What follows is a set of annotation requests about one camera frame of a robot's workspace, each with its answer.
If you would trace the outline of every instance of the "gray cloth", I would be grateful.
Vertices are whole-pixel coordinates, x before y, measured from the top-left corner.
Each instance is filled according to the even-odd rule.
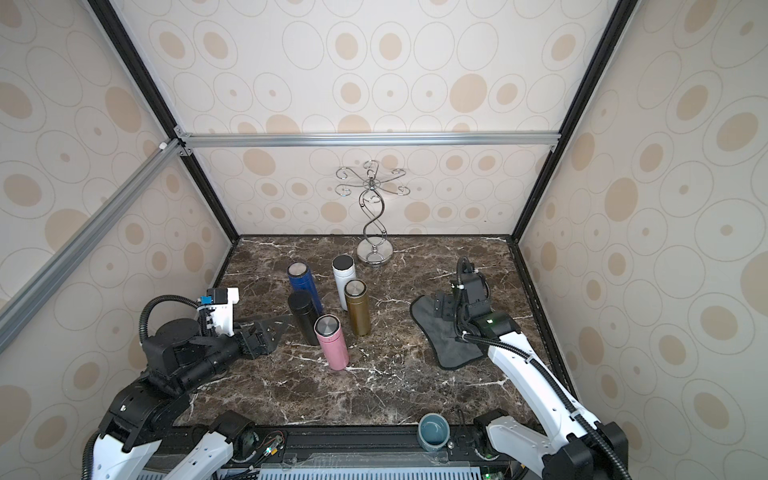
[[[411,303],[411,317],[427,336],[441,369],[457,370],[485,356],[474,343],[456,341],[453,323],[434,316],[435,300],[423,295]]]

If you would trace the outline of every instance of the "aluminum frame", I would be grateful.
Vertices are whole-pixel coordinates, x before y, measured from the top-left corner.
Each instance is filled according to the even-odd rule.
[[[87,1],[91,6],[93,15],[101,24],[104,33],[114,46],[114,50],[117,52],[126,69],[131,74],[131,77],[134,79],[136,86],[141,91],[144,100],[146,100],[147,105],[152,110],[157,121],[160,122],[165,134],[171,138],[178,137],[176,131],[177,122],[174,119],[170,108],[168,108],[167,103],[163,99],[163,95],[157,88],[157,84],[154,82],[147,66],[144,64],[141,54],[131,41],[130,34],[120,20],[120,15],[115,11],[110,0]],[[185,155],[182,156],[181,160],[184,162],[187,172],[189,172],[195,185],[197,185],[197,188],[203,195],[203,199],[208,203],[208,207],[210,207],[211,212],[214,214],[214,217],[216,217],[219,225],[221,225],[224,233],[227,235],[230,242],[234,243],[239,236],[237,228],[235,228],[227,210],[216,195],[216,191],[200,166],[200,162],[197,161],[192,151],[185,151]]]
[[[618,0],[608,24],[605,25],[603,35],[594,50],[592,59],[587,66],[587,71],[581,79],[581,83],[576,90],[574,100],[565,115],[563,124],[560,126],[560,140],[557,147],[547,156],[544,165],[541,167],[541,173],[534,183],[531,194],[525,201],[523,210],[520,213],[515,229],[512,231],[512,239],[517,243],[522,239],[525,229],[531,222],[536,207],[544,196],[549,180],[552,179],[554,171],[557,169],[560,159],[565,154],[565,149],[571,141],[571,137],[576,131],[584,112],[592,99],[592,94],[597,90],[600,80],[603,78],[608,64],[621,41],[624,31],[635,12],[640,8],[642,0]]]
[[[401,147],[404,145],[557,145],[558,131],[399,132],[371,134],[189,134],[197,147]]]
[[[156,150],[0,312],[0,353],[118,223],[168,162],[178,158],[181,153],[179,140],[169,139],[165,143],[167,146]]]

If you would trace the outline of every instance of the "dark brown marble surface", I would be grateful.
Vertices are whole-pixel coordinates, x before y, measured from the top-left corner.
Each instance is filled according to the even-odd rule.
[[[325,313],[342,320],[349,349],[346,370],[328,368],[320,347],[308,346],[293,324],[277,351],[239,360],[221,379],[193,394],[182,423],[209,423],[232,409],[261,425],[365,425],[416,423],[440,412],[459,423],[457,407],[470,422],[489,409],[508,410],[519,422],[533,413],[517,389],[487,357],[456,371],[441,370],[409,304],[422,294],[450,290],[456,260],[466,255],[492,287],[493,306],[514,317],[537,354],[548,362],[507,244],[497,237],[391,237],[392,260],[374,268],[357,263],[369,286],[372,332],[357,337],[341,309],[331,260],[353,254],[356,237],[244,238],[227,266],[221,286],[240,288],[235,319],[289,313],[291,287],[286,268],[309,263]]]

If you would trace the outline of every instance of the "patterned wallpaper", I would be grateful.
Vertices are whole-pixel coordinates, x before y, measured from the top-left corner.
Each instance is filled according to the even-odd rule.
[[[639,480],[765,478],[768,2],[651,0],[522,242]]]
[[[141,309],[214,281],[230,244],[184,172],[165,168],[0,355],[3,480],[80,478],[83,444],[146,364]],[[193,312],[161,304],[150,333]]]
[[[196,133],[557,130],[615,0],[124,0]]]
[[[382,193],[389,233],[508,233],[533,188],[549,146],[197,149],[214,189],[241,234],[362,233],[362,188],[341,197],[336,170],[376,159],[379,176],[403,168]],[[371,228],[369,233],[377,230]]]
[[[0,0],[0,306],[164,135],[89,14]]]

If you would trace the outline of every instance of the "metal grate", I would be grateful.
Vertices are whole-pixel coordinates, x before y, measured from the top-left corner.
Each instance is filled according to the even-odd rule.
[[[278,468],[261,471],[259,480],[480,480],[479,467]]]
[[[138,478],[136,478],[136,480],[163,480],[164,477],[164,473],[154,473],[142,470],[141,474],[138,476]]]

